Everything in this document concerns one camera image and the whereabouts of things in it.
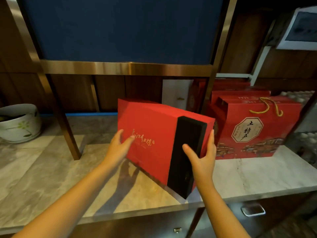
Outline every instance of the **dark blue board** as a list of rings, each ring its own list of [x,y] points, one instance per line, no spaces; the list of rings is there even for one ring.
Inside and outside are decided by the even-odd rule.
[[[44,59],[209,64],[223,0],[22,0]]]

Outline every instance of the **wooden wall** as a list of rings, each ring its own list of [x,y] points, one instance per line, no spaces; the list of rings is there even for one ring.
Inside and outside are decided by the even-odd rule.
[[[272,6],[275,2],[267,3],[238,0],[220,72],[251,73],[266,33],[277,15],[276,7]],[[5,0],[0,0],[0,24],[0,107],[33,103],[42,113],[50,113],[51,109]],[[162,80],[174,78],[51,75],[66,112],[96,111],[92,83],[96,86],[101,111],[115,111],[118,98],[141,98],[160,102]],[[317,90],[317,52],[272,48],[256,85],[269,88],[273,93]]]

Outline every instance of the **black stripe on box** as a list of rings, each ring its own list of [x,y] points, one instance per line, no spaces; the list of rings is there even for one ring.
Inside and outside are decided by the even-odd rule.
[[[194,177],[192,165],[184,153],[182,145],[188,144],[200,156],[207,123],[185,116],[178,117],[168,173],[167,186],[187,199],[192,191]]]

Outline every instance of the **forearm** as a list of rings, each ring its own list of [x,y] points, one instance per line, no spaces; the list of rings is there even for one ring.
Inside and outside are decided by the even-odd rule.
[[[199,191],[217,238],[250,238],[212,184]]]
[[[67,237],[103,188],[111,168],[99,165],[14,238]]]

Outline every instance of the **marble countertop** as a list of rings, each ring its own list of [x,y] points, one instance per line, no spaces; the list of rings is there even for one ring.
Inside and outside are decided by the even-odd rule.
[[[104,158],[116,116],[70,117],[83,155],[74,161],[54,119],[23,144],[0,141],[0,235],[17,232],[81,180]],[[227,202],[317,190],[317,169],[285,146],[272,157],[216,160],[213,180]],[[204,206],[195,189],[184,200],[124,160],[79,223]]]

